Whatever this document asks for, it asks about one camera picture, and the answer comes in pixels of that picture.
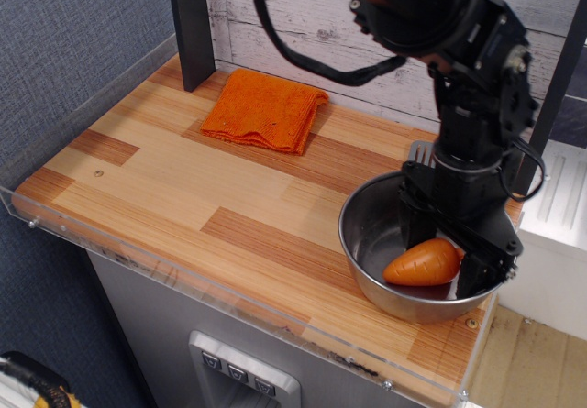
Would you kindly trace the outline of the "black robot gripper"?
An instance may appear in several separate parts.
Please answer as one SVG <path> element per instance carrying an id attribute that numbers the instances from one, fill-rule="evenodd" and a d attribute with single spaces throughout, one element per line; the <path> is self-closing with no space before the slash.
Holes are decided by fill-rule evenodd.
<path id="1" fill-rule="evenodd" d="M 521 153 L 510 149 L 482 168 L 438 153 L 436 166 L 407 161 L 399 191 L 399 224 L 404 246 L 412 248 L 442 232 L 465 252 L 456 296 L 465 299 L 506 282 L 521 254 L 505 211 Z"/>

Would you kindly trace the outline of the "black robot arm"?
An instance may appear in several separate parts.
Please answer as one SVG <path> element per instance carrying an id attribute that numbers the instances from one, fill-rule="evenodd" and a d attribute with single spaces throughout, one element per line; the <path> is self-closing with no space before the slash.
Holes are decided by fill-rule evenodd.
<path id="1" fill-rule="evenodd" d="M 526 29 L 503 0 L 356 0 L 361 29 L 396 55 L 422 61 L 440 130 L 433 164 L 402 167 L 404 243 L 443 233 L 463 250 L 457 295 L 505 282 L 523 246 L 505 211 L 515 197 L 522 139 L 537 102 L 527 78 Z"/>

